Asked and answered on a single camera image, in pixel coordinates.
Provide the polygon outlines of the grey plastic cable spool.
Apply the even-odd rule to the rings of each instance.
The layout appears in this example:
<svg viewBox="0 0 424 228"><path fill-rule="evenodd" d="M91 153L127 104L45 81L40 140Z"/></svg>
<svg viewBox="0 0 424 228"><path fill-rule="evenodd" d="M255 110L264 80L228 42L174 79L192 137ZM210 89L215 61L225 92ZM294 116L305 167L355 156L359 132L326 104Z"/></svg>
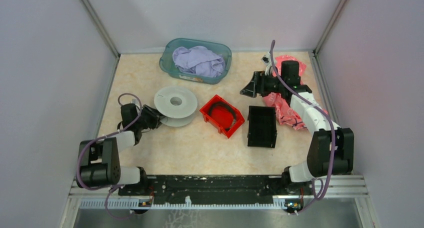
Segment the grey plastic cable spool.
<svg viewBox="0 0 424 228"><path fill-rule="evenodd" d="M168 127L183 127L195 118L198 99L189 89L182 86L167 86L156 92L154 106L163 115L160 122Z"/></svg>

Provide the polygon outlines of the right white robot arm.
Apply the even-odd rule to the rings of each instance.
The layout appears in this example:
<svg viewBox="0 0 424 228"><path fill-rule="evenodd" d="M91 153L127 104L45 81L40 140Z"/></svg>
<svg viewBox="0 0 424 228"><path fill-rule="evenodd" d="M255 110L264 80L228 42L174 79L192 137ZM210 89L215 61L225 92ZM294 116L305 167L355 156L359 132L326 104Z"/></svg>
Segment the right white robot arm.
<svg viewBox="0 0 424 228"><path fill-rule="evenodd" d="M316 102L312 90L301 83L300 64L295 60L281 62L277 74L255 71L250 82L240 91L243 96L265 97L279 94L299 116L312 135L306 160L288 166L282 173L281 187L295 194L303 182L325 175L345 175L353 170L354 133L332 121Z"/></svg>

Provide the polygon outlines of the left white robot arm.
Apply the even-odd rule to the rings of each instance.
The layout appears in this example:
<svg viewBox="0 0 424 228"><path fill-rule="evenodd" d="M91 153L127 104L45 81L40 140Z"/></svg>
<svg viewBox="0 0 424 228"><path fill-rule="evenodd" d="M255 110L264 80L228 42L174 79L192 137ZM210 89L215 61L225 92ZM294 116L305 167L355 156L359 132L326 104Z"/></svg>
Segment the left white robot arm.
<svg viewBox="0 0 424 228"><path fill-rule="evenodd" d="M148 105L138 108L134 103L122 105L120 113L122 121L116 132L80 143L76 182L87 190L130 185L136 194L144 195L150 188L146 171L139 166L122 166L119 152L137 145L143 131L160 127L164 115Z"/></svg>

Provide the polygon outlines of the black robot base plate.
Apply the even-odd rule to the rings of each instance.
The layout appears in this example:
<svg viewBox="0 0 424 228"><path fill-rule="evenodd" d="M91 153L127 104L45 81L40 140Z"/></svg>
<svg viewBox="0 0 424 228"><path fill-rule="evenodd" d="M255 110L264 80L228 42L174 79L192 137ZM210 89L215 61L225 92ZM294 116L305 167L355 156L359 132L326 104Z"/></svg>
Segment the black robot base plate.
<svg viewBox="0 0 424 228"><path fill-rule="evenodd" d="M281 175L154 175L144 184L125 185L120 196L147 196L155 205L271 204L274 196L311 195L311 182L287 184Z"/></svg>

